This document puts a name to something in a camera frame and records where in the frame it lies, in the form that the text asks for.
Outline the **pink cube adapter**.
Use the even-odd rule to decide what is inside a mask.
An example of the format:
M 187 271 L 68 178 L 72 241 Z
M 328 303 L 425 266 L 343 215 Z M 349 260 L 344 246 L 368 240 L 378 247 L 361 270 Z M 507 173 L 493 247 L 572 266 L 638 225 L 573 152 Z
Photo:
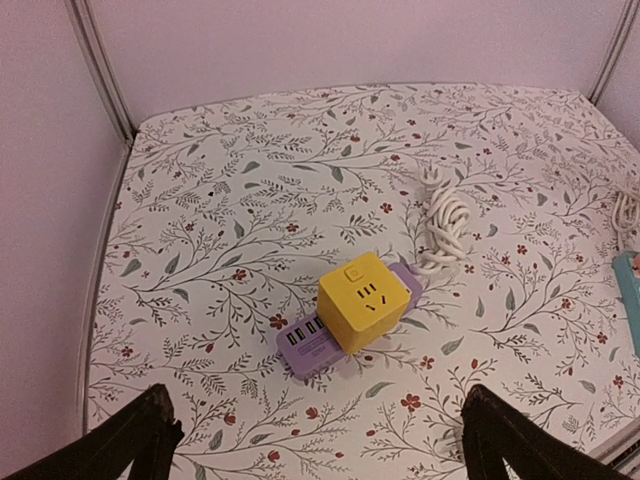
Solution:
M 631 261 L 631 267 L 634 274 L 639 277 L 640 276 L 640 256 L 635 256 Z

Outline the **yellow cube plug adapter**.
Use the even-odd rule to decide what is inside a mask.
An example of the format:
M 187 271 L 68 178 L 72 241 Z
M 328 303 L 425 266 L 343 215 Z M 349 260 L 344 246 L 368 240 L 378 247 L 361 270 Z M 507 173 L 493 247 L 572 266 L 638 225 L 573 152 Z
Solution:
M 407 286 L 374 252 L 323 275 L 316 311 L 351 355 L 394 328 L 411 299 Z

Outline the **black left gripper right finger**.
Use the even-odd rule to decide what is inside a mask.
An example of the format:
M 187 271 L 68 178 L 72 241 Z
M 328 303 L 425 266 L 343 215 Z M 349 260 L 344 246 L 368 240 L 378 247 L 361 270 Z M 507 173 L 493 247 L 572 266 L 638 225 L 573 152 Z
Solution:
M 462 447 L 470 479 L 637 479 L 639 421 L 634 420 L 594 451 L 563 443 L 485 386 L 464 401 Z

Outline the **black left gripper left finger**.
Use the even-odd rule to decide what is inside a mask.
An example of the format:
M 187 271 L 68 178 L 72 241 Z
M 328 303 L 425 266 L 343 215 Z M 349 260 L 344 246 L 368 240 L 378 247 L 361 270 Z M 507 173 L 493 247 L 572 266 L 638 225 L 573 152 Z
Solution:
M 154 384 L 90 433 L 11 474 L 19 479 L 167 479 L 184 437 L 165 385 Z

